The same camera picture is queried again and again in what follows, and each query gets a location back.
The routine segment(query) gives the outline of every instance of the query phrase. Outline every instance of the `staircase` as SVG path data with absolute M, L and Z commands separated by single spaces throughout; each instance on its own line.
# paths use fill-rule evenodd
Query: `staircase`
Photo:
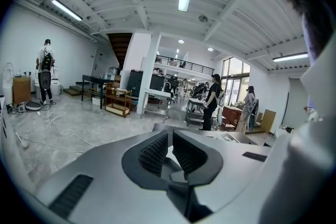
M 112 49 L 117 57 L 119 65 L 122 69 L 128 49 L 128 45 L 132 38 L 132 33 L 108 34 Z

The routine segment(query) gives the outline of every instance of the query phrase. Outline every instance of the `white ceiling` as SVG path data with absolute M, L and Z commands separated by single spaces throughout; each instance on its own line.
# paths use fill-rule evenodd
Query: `white ceiling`
M 179 0 L 60 1 L 83 21 L 73 22 L 51 0 L 16 0 L 16 4 L 48 19 L 65 20 L 71 30 L 106 45 L 107 33 L 152 32 L 159 27 L 164 36 L 197 40 L 263 72 L 309 65 L 308 59 L 272 61 L 280 54 L 305 51 L 301 20 L 284 0 L 191 0 L 186 13 L 177 10 Z M 208 21 L 201 23 L 200 15 Z

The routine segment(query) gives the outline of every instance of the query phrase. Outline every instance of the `table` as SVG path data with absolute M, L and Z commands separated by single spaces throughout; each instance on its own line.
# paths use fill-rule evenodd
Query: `table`
M 158 109 L 148 108 L 147 104 L 148 104 L 149 94 L 152 94 L 152 95 L 157 96 L 157 97 L 166 97 L 167 98 L 166 109 L 165 110 L 164 109 L 160 109 L 160 104 L 159 104 L 159 108 Z M 170 95 L 169 92 L 157 91 L 157 90 L 152 90 L 152 89 L 145 89 L 145 98 L 143 100 L 143 110 L 142 110 L 140 118 L 142 118 L 142 115 L 145 113 L 145 111 L 147 111 L 147 112 L 150 112 L 150 113 L 163 115 L 164 116 L 163 123 L 164 123 L 165 120 L 166 120 L 167 111 L 168 111 L 168 104 L 169 104 L 168 99 L 170 99 L 170 97 L 171 97 L 171 95 Z
M 184 118 L 184 120 L 187 122 L 187 126 L 189 125 L 190 121 L 201 122 L 201 123 L 203 122 L 203 119 L 198 118 L 202 114 L 193 112 L 194 105 L 200 106 L 203 104 L 204 104 L 204 101 L 200 101 L 199 99 L 195 99 L 195 98 L 189 98 L 188 105 L 187 105 L 186 112 L 185 112 L 185 118 Z
M 207 137 L 214 137 L 215 135 L 220 135 L 224 140 L 227 140 L 225 139 L 225 137 L 227 137 L 231 141 L 235 141 L 237 143 L 257 145 L 255 142 L 253 142 L 251 139 L 249 139 L 247 136 L 243 135 L 240 132 L 201 131 L 189 128 L 169 126 L 162 123 L 155 123 L 153 127 L 153 131 L 168 131 L 169 133 L 173 133 L 174 130 L 189 131 Z
M 100 109 L 102 109 L 103 86 L 104 86 L 104 83 L 113 82 L 114 80 L 103 79 L 103 78 L 94 77 L 94 76 L 87 76 L 87 75 L 83 75 L 82 76 L 82 80 L 83 80 L 83 83 L 82 83 L 82 101 L 83 101 L 84 92 L 91 93 L 91 97 L 92 97 L 92 95 L 100 96 Z M 100 92 L 85 91 L 84 90 L 84 81 L 90 81 L 92 88 L 93 88 L 93 86 L 94 86 L 95 83 L 99 84 L 101 91 Z

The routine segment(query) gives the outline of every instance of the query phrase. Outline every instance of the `balcony railing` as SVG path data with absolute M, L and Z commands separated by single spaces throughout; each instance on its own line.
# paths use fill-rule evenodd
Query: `balcony railing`
M 184 68 L 184 69 L 193 70 L 193 71 L 204 73 L 204 74 L 207 74 L 207 75 L 210 75 L 210 76 L 214 74 L 214 69 L 213 68 L 201 66 L 201 65 L 198 65 L 198 64 L 193 63 L 193 62 L 187 62 L 187 61 L 183 61 L 183 60 L 179 60 L 179 59 L 173 59 L 173 58 L 170 58 L 170 57 L 167 57 L 167 56 L 157 55 L 156 59 L 155 59 L 155 62 L 162 63 L 164 65 L 173 66 L 173 67 L 180 67 L 180 68 Z

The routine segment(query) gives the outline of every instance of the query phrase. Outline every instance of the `black table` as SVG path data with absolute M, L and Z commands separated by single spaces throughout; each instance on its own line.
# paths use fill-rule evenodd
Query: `black table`
M 201 131 L 201 130 L 195 130 L 195 129 L 189 129 L 189 128 L 182 128 L 182 127 L 174 127 L 165 125 L 162 123 L 155 123 L 153 127 L 153 131 L 168 131 L 169 133 L 173 133 L 174 130 L 179 131 L 188 131 L 195 134 L 208 136 L 208 137 L 214 137 L 215 135 L 220 135 L 222 138 L 225 139 L 225 137 L 228 138 L 230 141 L 235 141 L 242 144 L 249 144 L 249 145 L 257 145 L 255 142 L 253 142 L 251 139 L 249 139 L 247 136 L 243 135 L 239 132 L 215 132 L 215 131 Z
M 114 80 L 109 80 L 109 79 L 103 79 L 103 78 L 99 78 L 99 77 L 93 77 L 93 76 L 87 76 L 87 75 L 83 75 L 82 76 L 82 101 L 83 101 L 83 95 L 84 92 L 88 92 L 91 93 L 91 97 L 93 95 L 95 96 L 100 96 L 100 109 L 102 109 L 102 100 L 103 100 L 103 86 L 104 83 L 109 83 L 109 82 L 114 82 Z M 91 82 L 91 88 L 93 88 L 94 84 L 99 84 L 100 85 L 100 92 L 94 92 L 94 91 L 86 91 L 84 90 L 84 81 L 90 81 Z

